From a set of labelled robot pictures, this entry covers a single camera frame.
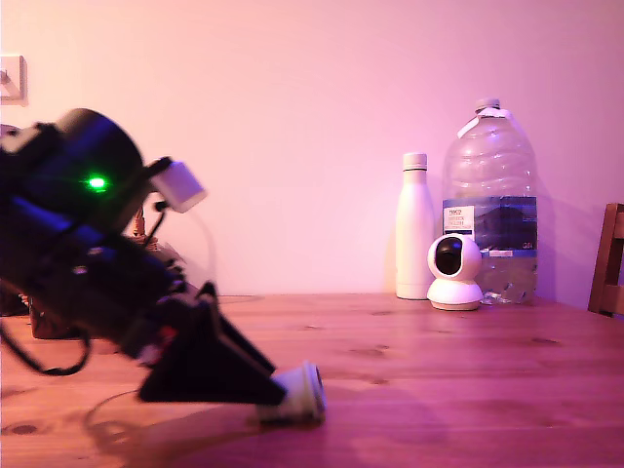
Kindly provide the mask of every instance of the wire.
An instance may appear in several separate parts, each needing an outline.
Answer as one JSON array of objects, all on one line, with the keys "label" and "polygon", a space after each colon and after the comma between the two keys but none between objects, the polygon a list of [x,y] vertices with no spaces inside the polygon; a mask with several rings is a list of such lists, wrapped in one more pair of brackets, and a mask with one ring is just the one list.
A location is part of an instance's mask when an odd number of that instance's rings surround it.
[{"label": "wire", "polygon": [[24,350],[20,348],[20,346],[13,340],[11,335],[7,332],[0,320],[0,336],[2,337],[2,342],[7,344],[11,351],[15,353],[15,355],[20,358],[27,366],[31,369],[43,373],[45,375],[72,375],[77,371],[80,371],[89,360],[89,356],[91,355],[91,338],[87,331],[82,331],[82,341],[84,345],[83,355],[78,364],[72,366],[71,368],[50,368],[44,369],[43,366],[37,361],[35,358],[31,357]]},{"label": "wire", "polygon": [[149,232],[149,235],[143,241],[144,247],[147,247],[147,245],[149,244],[149,241],[152,240],[152,238],[154,237],[154,234],[156,234],[156,231],[158,230],[160,225],[165,220],[165,209],[167,208],[167,206],[168,206],[167,202],[157,202],[154,204],[154,208],[158,212],[160,212],[160,217],[158,218],[158,221],[156,221],[156,224],[154,224],[154,227],[152,227],[152,230]]}]

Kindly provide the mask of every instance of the electrical outlet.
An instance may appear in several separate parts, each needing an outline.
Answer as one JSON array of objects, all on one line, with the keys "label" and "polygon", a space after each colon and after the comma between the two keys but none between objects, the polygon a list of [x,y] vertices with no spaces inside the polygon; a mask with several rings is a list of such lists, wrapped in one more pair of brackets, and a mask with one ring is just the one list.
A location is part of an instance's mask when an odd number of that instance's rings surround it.
[{"label": "electrical outlet", "polygon": [[0,97],[2,102],[21,100],[24,91],[22,56],[0,56]]}]

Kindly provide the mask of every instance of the wood grain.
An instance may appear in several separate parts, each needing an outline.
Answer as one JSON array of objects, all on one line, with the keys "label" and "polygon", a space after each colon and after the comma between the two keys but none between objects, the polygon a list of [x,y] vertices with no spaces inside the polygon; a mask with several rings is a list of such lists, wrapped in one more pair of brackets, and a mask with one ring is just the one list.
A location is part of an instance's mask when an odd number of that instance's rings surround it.
[{"label": "wood grain", "polygon": [[[20,467],[624,466],[624,323],[555,303],[445,312],[391,295],[225,297],[279,368],[319,365],[328,417],[262,427],[251,406],[143,404],[146,370],[95,343],[45,377],[2,352],[2,463]],[[35,340],[49,365],[76,341]]]}]

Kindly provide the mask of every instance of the electronics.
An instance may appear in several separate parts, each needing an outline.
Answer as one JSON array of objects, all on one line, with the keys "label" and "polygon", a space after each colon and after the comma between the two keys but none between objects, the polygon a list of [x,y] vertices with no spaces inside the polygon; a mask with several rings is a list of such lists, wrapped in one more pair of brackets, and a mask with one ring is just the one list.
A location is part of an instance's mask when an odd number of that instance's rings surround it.
[{"label": "electronics", "polygon": [[429,248],[427,263],[436,277],[427,298],[437,309],[474,310],[484,295],[475,282],[481,268],[479,246],[462,234],[439,237]]}]

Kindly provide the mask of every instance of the white foot pad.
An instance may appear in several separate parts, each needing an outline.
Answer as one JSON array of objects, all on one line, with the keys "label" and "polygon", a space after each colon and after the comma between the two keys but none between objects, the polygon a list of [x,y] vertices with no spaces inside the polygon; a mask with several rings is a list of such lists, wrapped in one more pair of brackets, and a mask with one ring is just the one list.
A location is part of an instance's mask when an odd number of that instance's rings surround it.
[{"label": "white foot pad", "polygon": [[299,368],[273,375],[273,380],[288,392],[280,405],[258,405],[260,422],[322,421],[327,401],[321,374],[308,362]]}]

